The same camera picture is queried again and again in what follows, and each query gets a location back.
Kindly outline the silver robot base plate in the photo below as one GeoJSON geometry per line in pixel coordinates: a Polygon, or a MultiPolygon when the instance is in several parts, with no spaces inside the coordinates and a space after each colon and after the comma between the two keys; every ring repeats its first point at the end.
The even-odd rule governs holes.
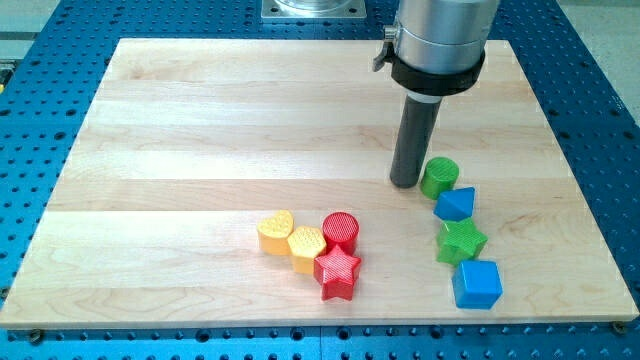
{"type": "Polygon", "coordinates": [[[288,19],[362,19],[364,0],[262,0],[261,17],[288,19]]]}

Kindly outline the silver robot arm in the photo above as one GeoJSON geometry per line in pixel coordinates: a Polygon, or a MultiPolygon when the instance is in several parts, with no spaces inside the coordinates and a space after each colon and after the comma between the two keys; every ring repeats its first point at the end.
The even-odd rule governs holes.
{"type": "Polygon", "coordinates": [[[383,28],[372,63],[422,103],[471,88],[485,61],[485,44],[498,0],[400,0],[394,23],[383,28]]]}

